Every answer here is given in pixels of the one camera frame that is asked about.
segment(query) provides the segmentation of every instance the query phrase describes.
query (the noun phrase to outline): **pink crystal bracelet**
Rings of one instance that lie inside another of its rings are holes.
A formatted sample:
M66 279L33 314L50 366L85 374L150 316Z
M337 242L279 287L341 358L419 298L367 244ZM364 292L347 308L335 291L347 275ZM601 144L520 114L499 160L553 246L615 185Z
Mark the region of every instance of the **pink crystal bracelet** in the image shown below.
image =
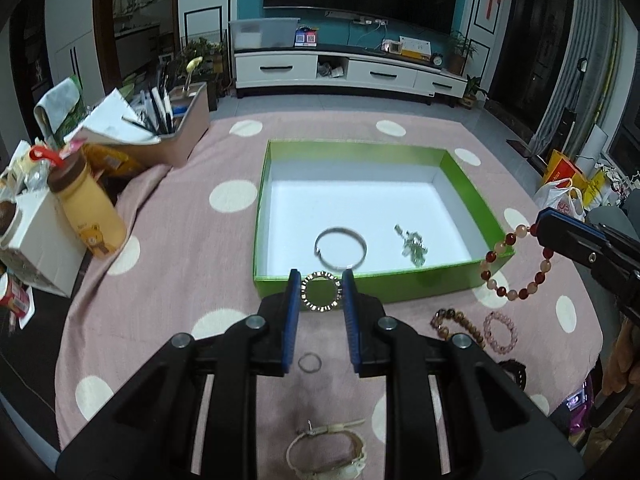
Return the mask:
M494 334L491 332L491 322L494 319L501 322L509 329L509 332L511 332L511 342L508 346L501 346L495 340ZM515 348L516 343L518 342L518 332L516 331L513 321L508 316L505 316L501 312L492 312L484 320L484 340L491 348L494 349L495 352L505 355Z

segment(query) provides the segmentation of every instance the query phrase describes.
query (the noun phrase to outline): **blue gripper pad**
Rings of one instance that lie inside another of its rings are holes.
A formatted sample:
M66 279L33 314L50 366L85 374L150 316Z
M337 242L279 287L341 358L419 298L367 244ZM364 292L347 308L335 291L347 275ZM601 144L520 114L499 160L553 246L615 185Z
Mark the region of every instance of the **blue gripper pad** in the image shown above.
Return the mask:
M287 301L287 319L284 324L282 335L282 369L284 373L289 373L289 368L293 362L293 352L296 347L296 333L298 332L298 316L300 316L300 285L302 277L296 269L291 269L289 274L290 291Z
M355 282L353 281L353 272L345 270L342 273L342 302L344 304L344 324L347 329L347 339L349 341L349 355L353 371L360 373L360 365L362 357L360 355L360 327L358 325L358 317L356 316L355 306Z

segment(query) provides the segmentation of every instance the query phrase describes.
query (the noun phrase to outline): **pink rug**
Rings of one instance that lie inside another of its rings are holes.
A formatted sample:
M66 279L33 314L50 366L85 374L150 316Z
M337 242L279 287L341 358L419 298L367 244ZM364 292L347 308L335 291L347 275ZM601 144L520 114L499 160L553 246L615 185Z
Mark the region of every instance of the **pink rug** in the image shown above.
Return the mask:
M268 139L360 139L445 148L492 208L505 230L530 223L537 209L503 165L463 126L450 121L375 112L292 112L230 118L212 124L186 167L156 167L135 179L118 202L130 237L119 256L92 261L65 326L56 369L56 418L64 447L110 396L176 332L197 338L224 332L254 313L252 282L257 187ZM521 288L537 271L541 248L527 237L497 273L498 284ZM602 334L574 265L553 258L538 293L509 303L486 288L387 306L386 312L435 336L440 308L463 310L481 327L500 308L513 319L518 344L507 356L527 366L526 392L550 413L594 366ZM508 341L500 327L494 333ZM322 369L297 366L305 352ZM295 478L284 453L306 426L358 418L369 458L362 478L382 478L385 385L360 380L351 367L341 312L302 312L291 372L259 378L258 473ZM335 460L344 441L301 444L302 469ZM348 455L348 449L342 454Z

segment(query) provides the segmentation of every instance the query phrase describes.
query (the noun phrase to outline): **beaded bracelet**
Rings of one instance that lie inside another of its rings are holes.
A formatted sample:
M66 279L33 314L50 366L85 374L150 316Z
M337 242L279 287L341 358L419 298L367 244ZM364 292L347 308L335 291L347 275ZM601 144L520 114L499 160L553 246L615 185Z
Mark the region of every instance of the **beaded bracelet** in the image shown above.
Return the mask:
M508 346L499 345L494 339L494 334L491 332L492 320L500 321L511 332L511 341ZM498 354L508 354L513 350L518 342L518 332L516 331L513 321L505 316L501 312L491 312L484 320L484 339L489 343L489 346L494 349L494 352Z
M484 349L484 337L482 337L480 331L474 326L471 321L469 321L468 317L465 316L463 312L460 310L453 310L450 308L449 310L445 310L441 308L437 311L434 316L431 318L431 326L434 327L438 331L438 336L442 339L449 339L449 336L452 335L449 332L449 329L442 324L445 319L452 319L456 323L458 323L462 328L464 328L467 332L471 334L478 346Z
M531 294L535 294L538 291L538 286L541 285L545 281L545 275L551 270L551 257L554 255L554 252L545 247L542 249L542 256L544 260L540 263L540 272L537 272L533 281L527 285L526 288L521 288L518 292L515 289L511 289L507 292L507 289L503 286L498 286L498 283L491 277L490 266L496 260L499 254L503 254L507 249L507 246L512 246L516 243L518 238L524 238L527 236L527 233L530 233L531 236L536 236L537 225L533 224L531 227L527 227L526 225L520 224L516 227L514 233L507 233L504 237L504 241L496 243L493 251L489 251L484 260L480 262L480 277L486 281L486 288L489 290L495 290L495 293L501 298L506 296L509 301L514 301L520 298L521 300L526 300Z

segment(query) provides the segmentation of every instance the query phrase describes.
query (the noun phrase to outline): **cable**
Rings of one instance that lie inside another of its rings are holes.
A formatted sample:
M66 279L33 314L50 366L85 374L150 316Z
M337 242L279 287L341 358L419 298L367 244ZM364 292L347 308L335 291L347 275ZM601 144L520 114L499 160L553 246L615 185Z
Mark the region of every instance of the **cable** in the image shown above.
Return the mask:
M388 31L386 30L386 23L385 23L384 25L385 25L385 35L384 35L384 36L382 36L382 41L380 41L380 44L376 47L376 49L381 48L381 47L382 47L382 44L383 44L383 43L385 43L385 40L386 40L386 33L387 33Z
M371 34L372 32L376 32L380 27L382 27L382 23L379 23L378 26L376 28L374 28L373 30L370 30L369 32L363 34L362 36L360 36L358 38L358 41L356 41L356 46L360 43L360 40L362 38L364 38L365 36L368 36L369 34Z

